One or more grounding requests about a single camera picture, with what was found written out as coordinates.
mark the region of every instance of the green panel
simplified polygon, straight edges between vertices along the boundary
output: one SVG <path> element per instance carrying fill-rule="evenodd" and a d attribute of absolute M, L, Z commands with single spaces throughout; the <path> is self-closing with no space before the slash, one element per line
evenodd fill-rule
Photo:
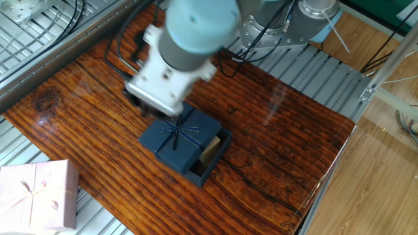
<path fill-rule="evenodd" d="M 341 0 L 341 3 L 392 30 L 402 22 L 396 15 L 412 2 L 413 0 Z M 405 23 L 400 34 L 405 35 L 410 29 Z"/>

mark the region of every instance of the navy blue gift box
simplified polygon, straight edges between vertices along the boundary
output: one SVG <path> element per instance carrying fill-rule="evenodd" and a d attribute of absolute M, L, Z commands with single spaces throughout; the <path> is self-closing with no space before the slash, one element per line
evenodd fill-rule
<path fill-rule="evenodd" d="M 221 123 L 187 103 L 176 121 L 155 120 L 138 141 L 155 158 L 202 187 L 231 143 L 231 133 Z M 219 150 L 206 167 L 199 161 L 204 149 L 217 136 Z"/>

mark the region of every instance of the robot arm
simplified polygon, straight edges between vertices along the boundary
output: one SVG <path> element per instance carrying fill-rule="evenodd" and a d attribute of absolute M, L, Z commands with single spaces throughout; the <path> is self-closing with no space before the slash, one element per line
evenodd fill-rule
<path fill-rule="evenodd" d="M 337 3 L 337 0 L 300 0 L 299 4 L 317 1 L 327 2 L 321 8 L 328 10 L 329 5 Z M 125 82 L 125 95 L 142 111 L 157 118 L 175 118 L 182 113 L 182 102 L 193 84 L 200 78 L 209 82 L 215 75 L 217 70 L 210 58 L 231 40 L 242 22 L 264 9 L 253 21 L 265 27 L 263 20 L 271 19 L 282 4 L 283 0 L 172 0 L 165 26 L 159 29 L 149 25 L 146 29 L 148 59 L 139 73 Z"/>

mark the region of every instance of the gift box lid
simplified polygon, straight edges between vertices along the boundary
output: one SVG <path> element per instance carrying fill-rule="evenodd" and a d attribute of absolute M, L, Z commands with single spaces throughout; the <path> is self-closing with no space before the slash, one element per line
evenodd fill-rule
<path fill-rule="evenodd" d="M 173 170 L 185 174 L 222 129 L 221 123 L 187 103 L 175 121 L 155 120 L 139 142 Z"/>

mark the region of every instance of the metal grating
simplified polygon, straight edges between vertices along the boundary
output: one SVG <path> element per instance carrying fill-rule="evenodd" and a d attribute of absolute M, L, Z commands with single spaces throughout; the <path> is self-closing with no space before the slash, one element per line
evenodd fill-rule
<path fill-rule="evenodd" d="M 53 68 L 57 68 L 52 64 L 62 67 L 66 60 L 69 63 L 77 54 L 77 49 L 71 52 L 72 49 L 80 49 L 102 39 L 107 34 L 103 32 L 109 32 L 104 28 L 109 28 L 112 19 L 126 15 L 136 2 L 86 0 L 82 19 L 75 31 L 49 50 L 46 49 L 71 20 L 75 0 L 59 0 L 22 28 L 0 13 L 0 112 L 21 99 L 21 94 L 28 93 L 30 87 L 38 86 L 51 76 L 48 71 L 53 74 Z M 81 6 L 82 0 L 78 0 L 78 15 Z"/>
<path fill-rule="evenodd" d="M 235 54 L 245 50 L 239 38 L 229 49 Z M 265 54 L 253 52 L 248 59 L 257 59 Z M 277 49 L 253 64 L 354 122 L 359 120 L 367 107 L 366 103 L 359 101 L 359 97 L 370 79 L 311 45 Z"/>
<path fill-rule="evenodd" d="M 49 161 L 37 146 L 31 143 L 10 122 L 0 116 L 0 166 L 41 163 Z M 78 188 L 76 230 L 62 235 L 122 235 L 133 234 L 94 198 Z"/>
<path fill-rule="evenodd" d="M 0 14 L 0 22 L 2 22 L 0 46 L 3 51 L 0 54 L 0 73 L 6 73 L 30 55 L 52 43 L 69 24 L 71 16 L 74 14 L 74 6 L 74 0 L 59 1 L 58 5 L 35 16 L 22 28 L 4 14 Z M 81 1 L 78 1 L 77 11 L 78 17 L 81 11 Z M 84 17 L 88 17 L 91 13 L 92 11 L 86 7 Z"/>

